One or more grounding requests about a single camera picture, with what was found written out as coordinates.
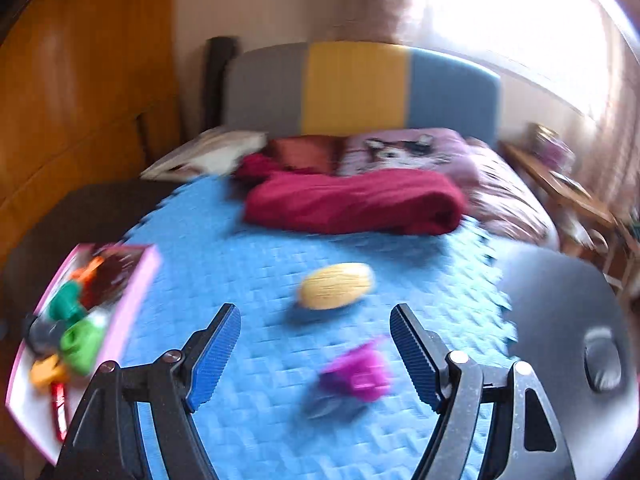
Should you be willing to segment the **black clear filter canister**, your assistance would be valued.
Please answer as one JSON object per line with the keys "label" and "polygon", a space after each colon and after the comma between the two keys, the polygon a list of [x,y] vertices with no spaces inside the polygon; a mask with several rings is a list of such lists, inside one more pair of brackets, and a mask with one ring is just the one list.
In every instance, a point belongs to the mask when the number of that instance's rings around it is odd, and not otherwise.
{"label": "black clear filter canister", "polygon": [[23,321],[24,343],[38,359],[57,354],[65,332],[64,321],[53,321],[44,314],[30,314]]}

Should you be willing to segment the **magenta plastic cup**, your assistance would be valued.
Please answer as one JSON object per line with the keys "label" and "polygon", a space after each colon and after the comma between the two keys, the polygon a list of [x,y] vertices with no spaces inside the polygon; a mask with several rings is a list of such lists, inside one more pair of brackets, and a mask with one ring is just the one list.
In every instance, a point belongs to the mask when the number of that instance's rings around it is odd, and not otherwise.
{"label": "magenta plastic cup", "polygon": [[378,346],[385,337],[370,339],[341,354],[321,371],[320,387],[329,393],[349,396],[360,402],[380,400],[390,392],[392,378]]}

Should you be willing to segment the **orange toy block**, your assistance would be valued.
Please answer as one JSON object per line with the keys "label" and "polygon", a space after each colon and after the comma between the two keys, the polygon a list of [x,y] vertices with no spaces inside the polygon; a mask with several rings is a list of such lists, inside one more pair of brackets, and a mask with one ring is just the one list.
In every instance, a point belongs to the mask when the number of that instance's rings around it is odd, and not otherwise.
{"label": "orange toy block", "polygon": [[100,256],[96,256],[92,258],[86,266],[81,266],[80,268],[73,270],[70,274],[70,279],[80,284],[86,284],[94,278],[96,270],[99,269],[102,263],[104,263],[104,259]]}

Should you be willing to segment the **wooden side table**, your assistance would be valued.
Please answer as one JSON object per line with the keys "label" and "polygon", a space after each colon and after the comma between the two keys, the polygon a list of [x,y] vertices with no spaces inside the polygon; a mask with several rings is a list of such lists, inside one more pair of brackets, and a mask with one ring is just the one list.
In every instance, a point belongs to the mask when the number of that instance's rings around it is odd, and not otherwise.
{"label": "wooden side table", "polygon": [[630,296],[639,284],[639,242],[605,204],[573,188],[532,153],[502,141],[506,160],[546,196],[562,253],[597,263],[617,296]]}

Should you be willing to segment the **red metal flashlight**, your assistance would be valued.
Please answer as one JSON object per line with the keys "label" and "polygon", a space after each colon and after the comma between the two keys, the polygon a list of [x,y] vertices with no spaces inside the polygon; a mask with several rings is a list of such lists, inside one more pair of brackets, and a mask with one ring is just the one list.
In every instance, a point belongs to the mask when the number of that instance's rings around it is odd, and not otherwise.
{"label": "red metal flashlight", "polygon": [[62,382],[52,382],[50,393],[55,434],[60,442],[64,442],[68,431],[65,385]]}

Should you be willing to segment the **rust red cushion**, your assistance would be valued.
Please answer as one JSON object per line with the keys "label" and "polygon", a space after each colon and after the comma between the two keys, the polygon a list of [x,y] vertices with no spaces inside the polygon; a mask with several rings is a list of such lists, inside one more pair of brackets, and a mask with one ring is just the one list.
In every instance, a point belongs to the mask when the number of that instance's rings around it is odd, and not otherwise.
{"label": "rust red cushion", "polygon": [[270,140],[264,153],[288,171],[334,174],[344,145],[337,136],[290,136]]}

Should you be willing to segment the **green plug-in device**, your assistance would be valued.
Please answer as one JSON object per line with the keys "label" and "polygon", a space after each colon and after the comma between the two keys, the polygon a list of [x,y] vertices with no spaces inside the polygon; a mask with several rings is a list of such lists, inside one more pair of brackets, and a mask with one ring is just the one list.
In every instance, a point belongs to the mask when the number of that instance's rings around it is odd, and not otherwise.
{"label": "green plug-in device", "polygon": [[107,310],[94,308],[81,321],[70,326],[60,341],[62,360],[78,376],[88,376],[96,365],[110,322]]}

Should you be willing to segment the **teal plastic spool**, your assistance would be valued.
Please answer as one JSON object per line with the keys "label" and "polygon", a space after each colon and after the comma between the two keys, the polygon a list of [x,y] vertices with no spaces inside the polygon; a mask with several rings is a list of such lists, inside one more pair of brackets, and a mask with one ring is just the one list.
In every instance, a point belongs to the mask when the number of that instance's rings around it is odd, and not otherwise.
{"label": "teal plastic spool", "polygon": [[87,310],[80,302],[82,286],[78,281],[66,281],[49,301],[47,314],[55,322],[73,325],[87,316]]}

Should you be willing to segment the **grey yellow blue headboard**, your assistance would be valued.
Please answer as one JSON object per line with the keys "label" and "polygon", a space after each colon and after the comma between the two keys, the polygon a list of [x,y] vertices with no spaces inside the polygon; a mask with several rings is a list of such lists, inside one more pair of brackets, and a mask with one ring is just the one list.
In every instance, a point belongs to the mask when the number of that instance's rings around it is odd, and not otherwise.
{"label": "grey yellow blue headboard", "polygon": [[492,145],[500,98],[497,74],[450,54],[364,41],[279,44],[230,63],[222,123],[270,136],[448,128]]}

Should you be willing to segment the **beige folded cloth bag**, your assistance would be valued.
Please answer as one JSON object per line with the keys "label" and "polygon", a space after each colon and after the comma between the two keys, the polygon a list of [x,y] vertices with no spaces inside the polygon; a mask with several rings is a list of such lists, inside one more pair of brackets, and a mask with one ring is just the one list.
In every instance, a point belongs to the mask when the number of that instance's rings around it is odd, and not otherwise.
{"label": "beige folded cloth bag", "polygon": [[154,162],[140,178],[186,183],[203,176],[228,176],[267,142],[268,136],[260,131],[209,129]]}

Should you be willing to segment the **dark red blanket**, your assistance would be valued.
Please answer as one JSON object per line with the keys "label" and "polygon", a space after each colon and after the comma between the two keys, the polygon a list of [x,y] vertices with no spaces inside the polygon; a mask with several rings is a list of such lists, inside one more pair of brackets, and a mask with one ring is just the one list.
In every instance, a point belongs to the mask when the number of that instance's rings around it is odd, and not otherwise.
{"label": "dark red blanket", "polygon": [[248,188],[243,219],[264,228],[311,234],[454,232],[466,199],[443,174],[382,169],[351,177],[288,171],[251,154],[233,177]]}

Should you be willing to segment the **mauve striped duvet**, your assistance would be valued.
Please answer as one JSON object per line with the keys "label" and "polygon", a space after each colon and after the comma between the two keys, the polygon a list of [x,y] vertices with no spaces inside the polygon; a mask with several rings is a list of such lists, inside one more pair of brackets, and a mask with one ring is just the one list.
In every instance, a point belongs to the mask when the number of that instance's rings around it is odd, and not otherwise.
{"label": "mauve striped duvet", "polygon": [[470,159],[478,177],[465,185],[468,214],[492,234],[555,250],[558,231],[534,193],[486,143],[469,138]]}

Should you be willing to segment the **yellow perforated oval case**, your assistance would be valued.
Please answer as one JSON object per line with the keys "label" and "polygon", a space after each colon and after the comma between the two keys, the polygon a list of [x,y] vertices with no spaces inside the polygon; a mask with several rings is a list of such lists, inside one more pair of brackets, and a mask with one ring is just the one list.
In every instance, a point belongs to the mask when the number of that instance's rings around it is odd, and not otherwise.
{"label": "yellow perforated oval case", "polygon": [[359,301],[374,289],[374,284],[374,272],[365,263],[332,264],[303,279],[298,302],[309,310],[338,309]]}

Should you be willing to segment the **purple box on table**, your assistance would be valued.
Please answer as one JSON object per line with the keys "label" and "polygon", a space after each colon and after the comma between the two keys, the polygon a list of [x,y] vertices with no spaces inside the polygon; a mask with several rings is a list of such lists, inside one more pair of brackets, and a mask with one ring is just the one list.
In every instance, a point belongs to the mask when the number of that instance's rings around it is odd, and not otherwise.
{"label": "purple box on table", "polygon": [[573,170],[575,154],[559,135],[536,122],[529,125],[529,133],[532,153],[550,170],[568,176]]}

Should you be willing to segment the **wooden wardrobe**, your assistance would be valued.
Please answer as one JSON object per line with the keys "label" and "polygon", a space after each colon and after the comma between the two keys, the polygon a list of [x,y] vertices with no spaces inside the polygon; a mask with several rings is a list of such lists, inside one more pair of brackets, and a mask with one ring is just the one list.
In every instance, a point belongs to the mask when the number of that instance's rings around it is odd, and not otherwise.
{"label": "wooden wardrobe", "polygon": [[1,47],[1,249],[181,140],[174,0],[32,0]]}

